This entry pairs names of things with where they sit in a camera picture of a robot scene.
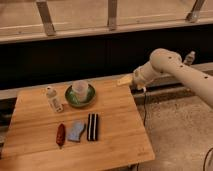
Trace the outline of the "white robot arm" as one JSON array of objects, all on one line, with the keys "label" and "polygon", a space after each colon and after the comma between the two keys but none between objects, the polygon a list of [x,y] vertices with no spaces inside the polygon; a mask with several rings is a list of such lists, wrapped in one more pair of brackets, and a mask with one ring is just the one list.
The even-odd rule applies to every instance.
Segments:
[{"label": "white robot arm", "polygon": [[213,76],[185,65],[179,53],[163,48],[155,49],[148,62],[118,79],[117,85],[135,84],[141,90],[162,74],[172,75],[213,108]]}]

